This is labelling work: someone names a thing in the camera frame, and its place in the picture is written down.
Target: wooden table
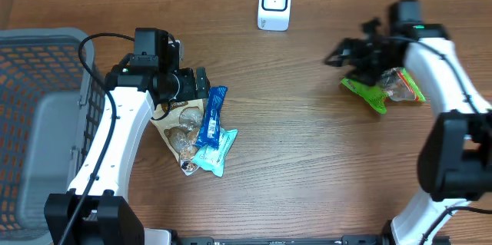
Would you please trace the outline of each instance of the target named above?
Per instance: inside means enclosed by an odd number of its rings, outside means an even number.
[[[145,227],[214,238],[336,237],[379,233],[416,192],[416,159],[433,124],[429,104],[387,103],[377,115],[341,88],[347,69],[321,60],[359,24],[397,0],[292,0],[286,32],[259,31],[258,0],[15,0],[9,28],[76,27],[133,35],[170,31],[184,66],[229,87],[222,112],[239,129],[223,178],[186,177],[151,124],[133,167],[130,203]],[[442,23],[486,98],[492,98],[492,0],[421,0]],[[106,73],[133,45],[95,41]],[[477,207],[489,207],[486,196]],[[459,213],[442,231],[492,241],[491,217]]]

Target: gray plastic basket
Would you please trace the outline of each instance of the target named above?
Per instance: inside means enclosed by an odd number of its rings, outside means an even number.
[[[49,244],[43,214],[64,193],[101,120],[104,92],[78,60],[75,28],[0,31],[0,244]],[[89,67],[94,45],[85,45]]]

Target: snack package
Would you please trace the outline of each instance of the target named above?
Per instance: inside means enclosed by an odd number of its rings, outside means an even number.
[[[224,86],[210,88],[208,104],[200,132],[198,133],[196,146],[203,147],[208,145],[218,149],[219,136],[221,134],[221,109],[227,91],[228,88]]]
[[[386,114],[384,101],[388,97],[393,101],[425,101],[421,90],[405,68],[392,68],[385,71],[377,85],[373,87],[347,78],[344,78],[341,83],[354,93],[359,94],[380,114]]]
[[[187,176],[198,169],[198,165],[191,160],[198,151],[195,144],[203,121],[206,101],[198,99],[173,102],[166,118],[160,121],[151,120]],[[158,105],[154,111],[154,118],[161,117],[167,109],[167,104]]]
[[[222,177],[224,175],[225,157],[237,135],[237,129],[226,131],[221,128],[218,149],[214,149],[209,145],[200,148],[193,158],[193,164],[206,171],[212,171],[215,176]]]

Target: light blue package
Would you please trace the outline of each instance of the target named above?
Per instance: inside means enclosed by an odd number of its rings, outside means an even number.
[[[218,149],[206,145],[198,150],[192,162],[203,170],[212,171],[215,176],[222,177],[224,175],[225,156],[227,156],[237,135],[237,129],[226,131],[221,128]]]
[[[203,122],[201,123],[200,132],[198,133],[196,147],[208,145],[218,149],[218,139],[221,135],[221,109],[227,91],[228,88],[225,86],[210,88],[207,109],[205,110]]]

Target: dark blue package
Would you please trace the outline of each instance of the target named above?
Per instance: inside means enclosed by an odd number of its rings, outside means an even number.
[[[207,109],[205,110],[204,120],[201,123],[195,146],[203,147],[208,145],[218,149],[218,139],[221,135],[221,109],[227,91],[228,88],[224,86],[210,88]]]

